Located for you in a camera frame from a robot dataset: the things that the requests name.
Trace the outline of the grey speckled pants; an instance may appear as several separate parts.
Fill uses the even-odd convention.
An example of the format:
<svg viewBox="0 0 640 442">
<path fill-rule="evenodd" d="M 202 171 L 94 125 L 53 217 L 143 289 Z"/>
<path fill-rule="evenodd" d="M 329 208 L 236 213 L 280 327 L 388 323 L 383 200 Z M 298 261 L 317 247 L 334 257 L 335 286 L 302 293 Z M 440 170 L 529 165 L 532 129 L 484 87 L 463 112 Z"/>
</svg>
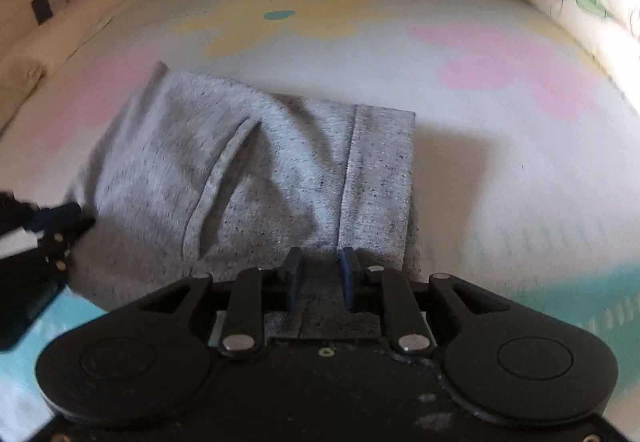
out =
<svg viewBox="0 0 640 442">
<path fill-rule="evenodd" d="M 344 308 L 337 252 L 412 269 L 409 111 L 277 95 L 158 64 L 67 196 L 93 215 L 70 288 L 111 311 L 188 276 L 232 280 L 299 248 L 306 277 L 273 336 L 366 338 Z"/>
</svg>

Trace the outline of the pastel floral bed sheet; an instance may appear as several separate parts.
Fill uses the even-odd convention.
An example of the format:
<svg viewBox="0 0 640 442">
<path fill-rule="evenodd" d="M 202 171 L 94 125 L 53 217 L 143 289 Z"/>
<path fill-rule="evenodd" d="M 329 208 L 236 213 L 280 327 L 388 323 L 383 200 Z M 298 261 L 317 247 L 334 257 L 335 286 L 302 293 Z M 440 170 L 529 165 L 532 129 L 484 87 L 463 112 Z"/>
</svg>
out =
<svg viewBox="0 0 640 442">
<path fill-rule="evenodd" d="M 420 262 L 599 335 L 639 434 L 639 117 L 524 0 L 141 0 L 29 98 L 1 186 L 54 205 L 153 64 L 408 110 Z"/>
</svg>

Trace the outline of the cream rolled bed bumper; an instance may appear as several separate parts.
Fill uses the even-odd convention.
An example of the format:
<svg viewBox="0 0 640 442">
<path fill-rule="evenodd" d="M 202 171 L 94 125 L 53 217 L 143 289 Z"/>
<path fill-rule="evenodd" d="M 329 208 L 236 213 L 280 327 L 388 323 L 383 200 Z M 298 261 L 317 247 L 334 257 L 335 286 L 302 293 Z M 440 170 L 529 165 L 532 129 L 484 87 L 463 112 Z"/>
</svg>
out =
<svg viewBox="0 0 640 442">
<path fill-rule="evenodd" d="M 6 128 L 40 84 L 137 0 L 73 0 L 1 59 L 1 126 Z"/>
</svg>

